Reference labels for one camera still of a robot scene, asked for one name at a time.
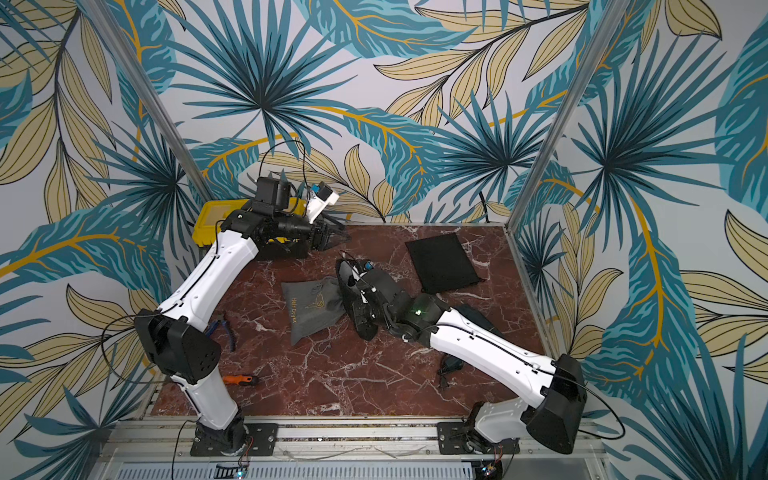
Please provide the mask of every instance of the metal bar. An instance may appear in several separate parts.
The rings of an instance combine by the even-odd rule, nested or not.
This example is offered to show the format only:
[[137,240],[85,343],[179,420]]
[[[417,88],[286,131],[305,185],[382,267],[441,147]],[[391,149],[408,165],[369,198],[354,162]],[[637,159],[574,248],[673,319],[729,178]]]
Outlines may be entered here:
[[[600,24],[594,30],[592,39],[587,44],[586,51],[584,51],[584,60],[581,67],[576,71],[576,75],[574,75],[571,85],[568,87],[568,93],[563,98],[563,103],[560,104],[560,108],[554,114],[552,126],[536,155],[536,160],[530,173],[528,173],[528,179],[525,181],[523,190],[520,192],[517,201],[515,201],[515,208],[512,209],[509,215],[507,228],[511,232],[514,233],[517,230],[523,213],[536,193],[538,183],[541,181],[541,177],[544,176],[547,165],[551,161],[554,148],[563,135],[565,125],[576,110],[581,96],[584,95],[584,91],[587,89],[594,71],[600,64],[603,52],[616,32],[621,16],[627,10],[628,5],[629,0],[612,0],[608,2],[605,12],[600,19]],[[532,303],[532,298],[529,297],[528,301]]]
[[144,67],[139,63],[136,55],[132,53],[127,38],[121,34],[122,30],[117,20],[109,12],[106,3],[103,0],[81,0],[80,3],[88,13],[88,17],[93,22],[99,36],[107,45],[107,49],[114,56],[115,63],[123,69],[123,73],[128,77],[136,95],[144,103],[147,113],[154,120],[190,182],[197,189],[200,198],[203,199],[203,202],[213,200],[213,196],[208,190],[202,173],[194,163],[184,139],[154,90]]

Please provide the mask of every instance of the yellow toolbox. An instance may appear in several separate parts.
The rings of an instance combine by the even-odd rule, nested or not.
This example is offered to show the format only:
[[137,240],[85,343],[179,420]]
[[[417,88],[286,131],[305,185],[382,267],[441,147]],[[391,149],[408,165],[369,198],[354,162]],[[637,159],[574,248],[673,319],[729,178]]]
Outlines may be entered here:
[[[197,218],[197,222],[194,224],[194,230],[192,232],[192,241],[199,247],[210,247],[216,240],[216,223],[219,220],[224,220],[227,215],[231,214],[238,208],[241,208],[247,202],[247,199],[239,200],[212,200],[206,202],[203,205],[203,209],[200,211],[200,216]],[[286,212],[291,212],[296,215],[304,215],[306,208],[306,200],[300,200],[292,197],[288,202],[288,208]],[[278,238],[278,241],[286,242],[287,239]]]

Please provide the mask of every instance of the pliers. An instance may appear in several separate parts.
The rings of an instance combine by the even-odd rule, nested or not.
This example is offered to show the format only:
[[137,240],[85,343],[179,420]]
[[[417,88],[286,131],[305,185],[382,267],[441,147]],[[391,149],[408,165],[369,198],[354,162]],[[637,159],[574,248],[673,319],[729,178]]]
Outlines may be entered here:
[[230,329],[230,324],[227,322],[227,318],[224,316],[223,313],[217,316],[216,320],[214,320],[213,323],[208,326],[208,329],[205,331],[205,336],[209,337],[214,334],[217,328],[219,328],[219,325],[224,327],[224,331],[227,332],[227,337],[230,339],[230,352],[235,351],[235,335],[232,333],[232,329]]

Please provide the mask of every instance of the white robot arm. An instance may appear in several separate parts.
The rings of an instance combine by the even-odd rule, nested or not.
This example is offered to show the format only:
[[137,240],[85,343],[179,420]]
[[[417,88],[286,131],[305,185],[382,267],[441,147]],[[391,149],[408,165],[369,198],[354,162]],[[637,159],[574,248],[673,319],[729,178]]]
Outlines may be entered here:
[[[216,445],[224,455],[239,454],[247,434],[242,412],[219,373],[221,349],[203,332],[235,277],[270,239],[300,239],[315,247],[317,237],[327,240],[327,232],[315,220],[338,195],[323,185],[316,190],[307,215],[298,217],[283,213],[287,186],[260,178],[257,198],[222,223],[216,243],[189,277],[157,311],[142,310],[135,320],[149,360],[179,385],[197,411],[196,437]],[[484,404],[473,410],[470,427],[482,441],[498,443],[527,429],[547,447],[570,453],[586,400],[572,385],[583,384],[578,362],[570,357],[555,362],[513,345],[434,296],[412,299],[381,270],[347,261],[338,274],[344,283],[345,308],[356,327],[366,321],[378,323],[405,341],[418,341],[469,362],[519,395],[523,403]]]

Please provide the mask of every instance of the marble surface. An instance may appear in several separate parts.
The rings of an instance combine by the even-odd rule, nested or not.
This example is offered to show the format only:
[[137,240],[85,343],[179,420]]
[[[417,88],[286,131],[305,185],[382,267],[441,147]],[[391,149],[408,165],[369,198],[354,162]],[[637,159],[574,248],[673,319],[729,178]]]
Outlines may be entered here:
[[[339,250],[346,250],[370,258],[416,296],[421,284],[405,242],[456,232],[486,281],[440,297],[475,307],[507,340],[544,352],[502,228],[352,226],[349,232],[351,241],[305,260],[252,262],[220,301],[216,311],[226,314],[237,338],[237,351],[230,353],[223,329],[214,333],[223,347],[222,375],[260,377],[255,387],[227,387],[246,415],[465,415],[475,402],[516,396],[470,365],[450,374],[449,387],[440,389],[442,353],[406,344],[384,329],[366,342],[346,315],[292,347],[281,282],[333,275]],[[165,385],[152,413],[194,411],[175,385]]]

